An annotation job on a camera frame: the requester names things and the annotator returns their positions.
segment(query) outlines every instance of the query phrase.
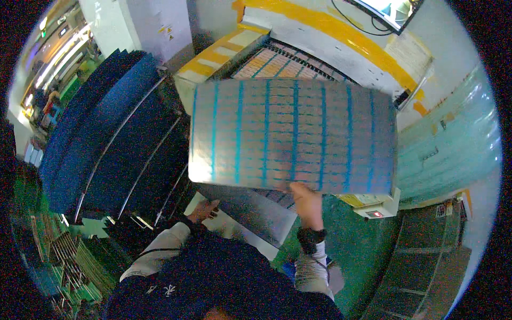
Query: red digital display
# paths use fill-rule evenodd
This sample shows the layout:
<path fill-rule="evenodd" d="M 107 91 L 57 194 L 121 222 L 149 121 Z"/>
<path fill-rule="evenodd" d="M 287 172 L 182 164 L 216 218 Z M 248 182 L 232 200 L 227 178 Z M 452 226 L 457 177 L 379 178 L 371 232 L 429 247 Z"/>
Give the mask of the red digital display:
<path fill-rule="evenodd" d="M 366 214 L 369 215 L 372 218 L 382 218 L 382 217 L 384 217 L 384 215 L 381 214 L 378 211 L 370 211 L 370 212 L 367 212 Z"/>

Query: hand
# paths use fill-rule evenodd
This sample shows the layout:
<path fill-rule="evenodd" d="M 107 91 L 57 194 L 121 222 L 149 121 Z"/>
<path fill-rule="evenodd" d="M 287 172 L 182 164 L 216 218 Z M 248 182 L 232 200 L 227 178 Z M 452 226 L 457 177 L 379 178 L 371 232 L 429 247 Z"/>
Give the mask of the hand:
<path fill-rule="evenodd" d="M 302 182 L 292 182 L 290 188 L 302 228 L 311 228 L 315 231 L 323 230 L 322 194 L 312 191 Z"/>
<path fill-rule="evenodd" d="M 216 212 L 219 211 L 217 208 L 219 202 L 220 200 L 213 200 L 212 202 L 203 200 L 199 202 L 194 211 L 192 211 L 192 213 L 187 216 L 187 219 L 193 223 L 201 223 L 206 219 L 215 218 L 217 216 Z"/>

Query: white sleeve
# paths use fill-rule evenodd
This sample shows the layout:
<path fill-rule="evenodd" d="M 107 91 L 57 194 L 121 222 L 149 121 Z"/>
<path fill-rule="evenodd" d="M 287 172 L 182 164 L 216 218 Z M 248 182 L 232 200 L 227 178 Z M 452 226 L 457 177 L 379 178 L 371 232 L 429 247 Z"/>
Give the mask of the white sleeve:
<path fill-rule="evenodd" d="M 151 243 L 144 249 L 144 252 L 154 249 L 177 249 L 185 244 L 190 229 L 183 222 L 176 223 L 171 229 L 162 231 Z M 147 253 L 133 262 L 133 264 L 126 270 L 119 282 L 123 281 L 126 277 L 132 275 L 148 276 L 157 273 L 162 269 L 165 260 L 171 259 L 179 255 L 180 251 L 154 251 Z"/>
<path fill-rule="evenodd" d="M 327 266 L 325 253 L 325 241 L 316 245 L 316 253 L 305 254 L 302 249 L 295 262 L 295 288 L 302 292 L 320 292 L 334 300 L 334 295 L 329 289 L 327 270 L 315 260 Z"/>

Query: wristwatch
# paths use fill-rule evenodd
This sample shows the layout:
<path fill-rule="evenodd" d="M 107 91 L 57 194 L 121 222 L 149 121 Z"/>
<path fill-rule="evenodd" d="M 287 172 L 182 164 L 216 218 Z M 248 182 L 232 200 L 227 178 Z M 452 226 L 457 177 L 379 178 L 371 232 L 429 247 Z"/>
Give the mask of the wristwatch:
<path fill-rule="evenodd" d="M 327 230 L 323 229 L 315 231 L 311 228 L 300 228 L 297 232 L 297 239 L 301 244 L 302 250 L 305 254 L 314 254 L 316 252 L 316 245 L 325 240 Z"/>

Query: embroidered logo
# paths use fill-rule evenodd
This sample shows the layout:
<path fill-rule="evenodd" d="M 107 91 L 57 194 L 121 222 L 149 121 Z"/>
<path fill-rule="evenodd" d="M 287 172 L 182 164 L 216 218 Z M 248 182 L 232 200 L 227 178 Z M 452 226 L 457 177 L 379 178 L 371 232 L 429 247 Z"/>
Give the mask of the embroidered logo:
<path fill-rule="evenodd" d="M 170 296 L 170 293 L 174 291 L 176 287 L 173 285 L 169 285 L 169 287 L 165 287 L 165 296 Z"/>
<path fill-rule="evenodd" d="M 153 290 L 156 289 L 156 285 L 155 286 L 150 286 L 150 289 L 146 292 L 146 294 L 150 294 Z"/>

